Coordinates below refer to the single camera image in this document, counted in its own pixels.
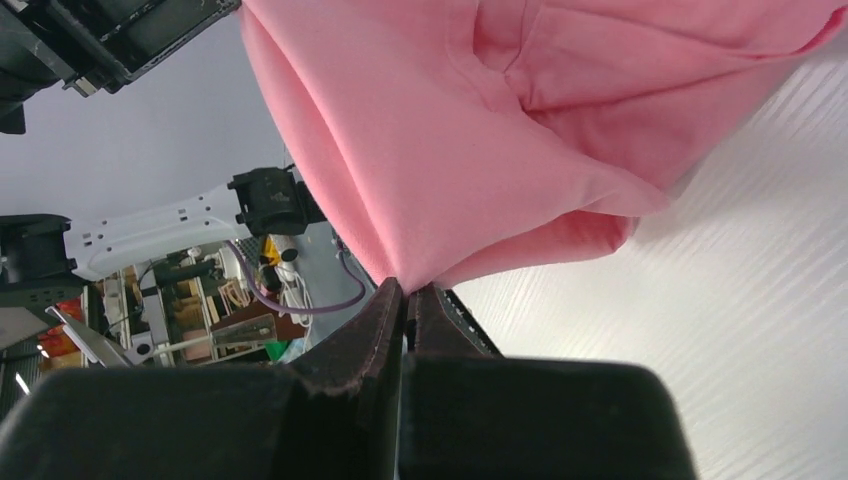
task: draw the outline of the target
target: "cardboard box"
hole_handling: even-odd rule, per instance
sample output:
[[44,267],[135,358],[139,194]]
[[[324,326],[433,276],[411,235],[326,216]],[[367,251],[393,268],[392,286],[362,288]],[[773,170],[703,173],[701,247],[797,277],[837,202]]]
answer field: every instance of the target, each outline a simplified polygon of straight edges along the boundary
[[[206,336],[206,330],[191,330],[183,334],[183,341],[193,340]],[[212,350],[208,343],[192,345],[183,350],[183,358],[192,362],[195,360],[206,360],[212,358]]]
[[174,312],[174,321],[183,330],[204,328],[202,308],[200,304],[189,305],[178,312]]

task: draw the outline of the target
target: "machinery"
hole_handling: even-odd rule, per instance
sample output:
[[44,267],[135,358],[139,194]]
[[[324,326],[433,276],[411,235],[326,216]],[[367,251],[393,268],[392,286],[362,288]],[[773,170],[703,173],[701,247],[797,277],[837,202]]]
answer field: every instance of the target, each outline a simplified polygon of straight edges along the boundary
[[[0,0],[0,132],[23,134],[25,101],[56,83],[119,91],[238,6]],[[0,307],[43,310],[168,252],[324,220],[275,168],[124,218],[0,217]],[[695,478],[653,374],[505,359],[432,285],[404,296],[387,280],[331,337],[272,368],[127,368],[140,359],[62,320],[110,368],[37,385],[0,426],[0,478]]]

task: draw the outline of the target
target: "wire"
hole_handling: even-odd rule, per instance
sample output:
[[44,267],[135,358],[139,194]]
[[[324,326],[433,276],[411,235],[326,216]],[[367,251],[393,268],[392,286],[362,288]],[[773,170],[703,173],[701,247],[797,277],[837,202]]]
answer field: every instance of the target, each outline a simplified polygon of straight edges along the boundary
[[343,244],[341,241],[337,242],[337,246],[339,248],[338,256],[339,261],[342,264],[342,269],[347,273],[347,275],[352,278],[359,285],[359,293],[353,296],[353,298],[344,301],[342,303],[336,305],[330,305],[327,307],[317,307],[317,308],[295,308],[295,307],[287,307],[280,305],[268,298],[265,295],[262,295],[262,292],[259,291],[259,287],[256,285],[256,278],[253,275],[253,271],[248,267],[247,260],[244,257],[244,254],[239,250],[239,248],[231,241],[227,240],[224,242],[232,252],[235,254],[236,261],[238,261],[239,267],[241,267],[244,276],[247,277],[247,286],[250,288],[250,291],[256,297],[258,301],[260,301],[266,307],[281,313],[296,313],[298,315],[317,315],[321,313],[331,313],[338,312],[340,310],[344,310],[346,308],[350,308],[360,300],[365,298],[365,284],[350,271],[350,268],[347,266],[347,262],[345,262],[345,253],[343,251]]
[[[286,296],[286,293],[288,292],[290,295],[294,296],[295,291],[298,291],[298,292],[300,292],[299,303],[302,304],[306,308],[310,308],[310,309],[313,308],[312,297],[309,295],[309,289],[306,286],[306,280],[303,279],[303,277],[300,275],[300,273],[297,272],[297,271],[280,272],[279,266],[275,270],[277,270],[278,275],[281,275],[281,277],[282,277],[281,279],[283,280],[283,292],[280,295],[280,302],[285,301],[286,304],[289,305],[289,302],[287,300],[288,296]],[[289,274],[293,275],[294,281],[293,282],[287,281],[285,279],[285,273],[289,273]],[[307,350],[312,348],[312,346],[309,344],[309,336],[312,334],[313,316],[312,316],[312,314],[307,314],[307,315],[297,315],[297,314],[295,314],[295,315],[292,315],[292,321],[294,321],[295,323],[297,323],[298,325],[300,325],[301,327],[306,329],[306,333],[303,335],[303,339],[302,339],[303,340],[302,341],[303,347],[301,348],[301,352],[300,352],[300,354],[303,355],[304,353],[306,353]]]
[[[143,272],[141,272],[141,276],[138,277],[138,279],[135,282],[136,284],[138,284],[139,288],[141,288],[141,281],[144,280],[144,277],[146,277],[147,274],[150,273],[153,270],[154,267],[161,265],[161,264],[167,262],[168,260],[169,259],[167,257],[165,257],[165,258],[160,258],[159,260],[156,260],[156,261],[153,261],[153,262],[150,262],[149,264],[147,264],[147,267],[144,269]],[[124,322],[128,322],[128,321],[132,320],[132,318],[134,316],[136,316],[137,318],[140,318],[142,313],[144,313],[144,300],[143,299],[142,299],[142,302],[137,307],[135,307],[132,312],[129,312],[124,318],[116,321],[115,323],[110,323],[109,326],[106,327],[106,332],[112,333],[112,329],[116,325],[120,325]]]

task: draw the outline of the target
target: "pink cloth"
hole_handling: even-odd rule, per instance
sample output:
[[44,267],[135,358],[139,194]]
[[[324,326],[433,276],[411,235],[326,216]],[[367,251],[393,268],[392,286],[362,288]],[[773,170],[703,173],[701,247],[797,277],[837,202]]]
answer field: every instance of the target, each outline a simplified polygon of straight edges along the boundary
[[836,0],[244,0],[318,204],[406,291],[614,252],[843,25]]

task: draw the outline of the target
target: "white wall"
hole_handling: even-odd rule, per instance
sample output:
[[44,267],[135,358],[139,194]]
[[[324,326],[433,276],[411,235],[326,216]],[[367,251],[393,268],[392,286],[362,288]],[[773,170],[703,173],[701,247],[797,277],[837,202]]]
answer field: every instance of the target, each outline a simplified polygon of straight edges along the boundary
[[235,17],[117,95],[57,86],[25,111],[26,135],[0,135],[0,215],[132,213],[287,156]]

